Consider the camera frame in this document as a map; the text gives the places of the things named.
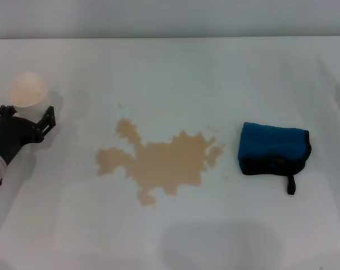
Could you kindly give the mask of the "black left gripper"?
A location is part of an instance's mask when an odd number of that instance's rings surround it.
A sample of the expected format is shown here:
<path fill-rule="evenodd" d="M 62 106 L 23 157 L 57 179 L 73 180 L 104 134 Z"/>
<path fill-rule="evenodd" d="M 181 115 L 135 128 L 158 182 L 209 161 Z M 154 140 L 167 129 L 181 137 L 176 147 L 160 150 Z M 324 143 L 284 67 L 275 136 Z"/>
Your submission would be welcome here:
<path fill-rule="evenodd" d="M 55 108 L 50 106 L 36 126 L 33 122 L 13 117 L 13 106 L 0 106 L 0 157 L 8 165 L 21 148 L 30 143 L 40 143 L 56 125 Z"/>

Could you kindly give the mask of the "white paper cup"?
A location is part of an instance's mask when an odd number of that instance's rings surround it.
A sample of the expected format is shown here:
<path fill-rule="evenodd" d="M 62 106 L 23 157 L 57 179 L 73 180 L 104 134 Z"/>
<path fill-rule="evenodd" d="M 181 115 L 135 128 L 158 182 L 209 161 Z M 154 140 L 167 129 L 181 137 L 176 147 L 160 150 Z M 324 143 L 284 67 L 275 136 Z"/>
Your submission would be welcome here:
<path fill-rule="evenodd" d="M 37 73 L 25 73 L 16 77 L 8 90 L 8 101 L 17 113 L 30 121 L 39 121 L 50 106 L 49 87 Z"/>

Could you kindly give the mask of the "blue rag with black trim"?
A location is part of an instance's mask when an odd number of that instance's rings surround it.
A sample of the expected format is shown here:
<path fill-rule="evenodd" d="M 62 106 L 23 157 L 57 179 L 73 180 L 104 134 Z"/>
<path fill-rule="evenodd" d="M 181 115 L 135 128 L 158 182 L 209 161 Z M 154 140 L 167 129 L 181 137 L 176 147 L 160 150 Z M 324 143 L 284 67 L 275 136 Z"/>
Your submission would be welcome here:
<path fill-rule="evenodd" d="M 237 159 L 244 175 L 287 177 L 287 194 L 294 195 L 294 176 L 305 167 L 311 151 L 307 130 L 245 122 Z"/>

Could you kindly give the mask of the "brown liquid stain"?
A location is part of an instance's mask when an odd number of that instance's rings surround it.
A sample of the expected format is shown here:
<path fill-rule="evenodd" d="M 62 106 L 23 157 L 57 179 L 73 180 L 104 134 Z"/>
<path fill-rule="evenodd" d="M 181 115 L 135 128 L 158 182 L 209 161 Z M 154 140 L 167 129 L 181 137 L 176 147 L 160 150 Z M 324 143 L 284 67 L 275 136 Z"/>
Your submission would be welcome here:
<path fill-rule="evenodd" d="M 102 111 L 110 142 L 96 150 L 98 177 L 123 171 L 137 187 L 142 206 L 158 201 L 154 191 L 176 196 L 183 186 L 198 187 L 227 150 L 220 130 L 203 115 L 169 106 L 109 106 Z"/>

